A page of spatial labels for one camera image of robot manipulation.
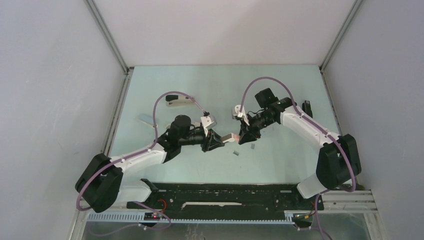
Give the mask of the beige and black large stapler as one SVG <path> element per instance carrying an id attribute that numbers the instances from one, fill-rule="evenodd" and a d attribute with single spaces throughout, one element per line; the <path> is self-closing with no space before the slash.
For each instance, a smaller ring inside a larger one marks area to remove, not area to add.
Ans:
<path id="1" fill-rule="evenodd" d="M 168 94 L 165 96 L 165 103 L 167 107 L 180 107 L 194 105 L 194 101 L 187 96 Z"/>

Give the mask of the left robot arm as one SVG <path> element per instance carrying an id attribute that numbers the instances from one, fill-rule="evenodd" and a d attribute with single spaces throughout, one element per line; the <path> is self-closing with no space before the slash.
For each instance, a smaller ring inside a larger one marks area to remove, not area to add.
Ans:
<path id="1" fill-rule="evenodd" d="M 96 213 L 132 201 L 153 208 L 158 194 L 141 177 L 141 171 L 172 160 L 183 146 L 199 145 L 203 152 L 209 152 L 232 142 L 232 133 L 220 136 L 212 129 L 215 123 L 212 115 L 202 116 L 199 124 L 193 124 L 187 115 L 178 115 L 152 146 L 122 156 L 95 155 L 75 184 L 78 199 L 85 200 L 88 209 Z"/>

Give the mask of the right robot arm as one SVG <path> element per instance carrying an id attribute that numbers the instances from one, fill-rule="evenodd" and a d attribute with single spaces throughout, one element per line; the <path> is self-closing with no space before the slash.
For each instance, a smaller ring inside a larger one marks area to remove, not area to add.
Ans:
<path id="1" fill-rule="evenodd" d="M 254 142 L 261 137 L 261 130 L 278 123 L 294 131 L 317 152 L 315 173 L 297 184 L 291 194 L 291 204 L 304 209 L 311 197 L 326 190 L 333 190 L 345 182 L 354 181 L 361 173 L 358 146 L 350 135 L 331 132 L 307 115 L 291 98 L 278 99 L 270 88 L 255 95 L 260 111 L 249 115 L 244 107 L 236 105 L 232 110 L 234 119 L 241 122 L 240 145 Z"/>

